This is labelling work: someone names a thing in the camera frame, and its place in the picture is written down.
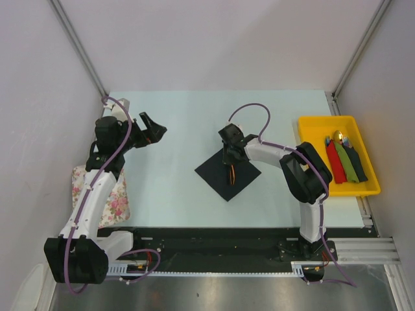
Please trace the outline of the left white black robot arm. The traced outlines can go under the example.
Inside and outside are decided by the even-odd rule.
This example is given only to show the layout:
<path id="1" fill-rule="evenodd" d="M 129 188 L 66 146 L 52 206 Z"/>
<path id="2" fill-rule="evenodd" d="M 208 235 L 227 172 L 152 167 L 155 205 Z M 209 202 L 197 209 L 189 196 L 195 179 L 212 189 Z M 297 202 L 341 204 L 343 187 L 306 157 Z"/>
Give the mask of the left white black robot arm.
<path id="1" fill-rule="evenodd" d="M 57 283 L 100 284 L 109 265 L 132 250 L 134 238 L 129 231 L 113 232 L 99 239 L 99 223 L 106 202 L 121 175 L 124 154 L 159 142 L 166 127 L 155 123 L 145 112 L 135 119 L 110 115 L 95 122 L 96 140 L 86 162 L 85 184 L 80 198 L 57 237 L 48 238 L 44 253 Z"/>

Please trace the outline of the gold knife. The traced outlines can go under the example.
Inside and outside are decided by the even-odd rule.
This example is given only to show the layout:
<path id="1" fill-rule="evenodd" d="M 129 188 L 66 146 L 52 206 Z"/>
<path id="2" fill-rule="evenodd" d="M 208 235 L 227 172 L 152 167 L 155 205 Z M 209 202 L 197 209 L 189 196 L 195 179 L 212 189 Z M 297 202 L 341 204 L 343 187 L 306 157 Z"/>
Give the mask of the gold knife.
<path id="1" fill-rule="evenodd" d="M 235 184 L 235 169 L 233 165 L 230 165 L 230 185 Z"/>

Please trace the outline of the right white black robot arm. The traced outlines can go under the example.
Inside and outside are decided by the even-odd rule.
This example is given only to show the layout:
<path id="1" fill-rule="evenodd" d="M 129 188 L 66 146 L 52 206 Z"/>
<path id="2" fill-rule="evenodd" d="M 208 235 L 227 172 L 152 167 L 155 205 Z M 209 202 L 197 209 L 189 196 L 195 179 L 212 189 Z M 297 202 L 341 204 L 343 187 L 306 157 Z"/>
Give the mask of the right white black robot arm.
<path id="1" fill-rule="evenodd" d="M 228 171 L 228 184 L 236 184 L 240 163 L 259 161 L 280 168 L 290 193 L 300 202 L 298 255 L 311 259 L 327 247 L 323 202 L 329 196 L 333 177 L 311 143 L 296 148 L 261 141 L 259 136 L 244 136 L 235 124 L 219 131 L 223 143 L 222 162 Z"/>

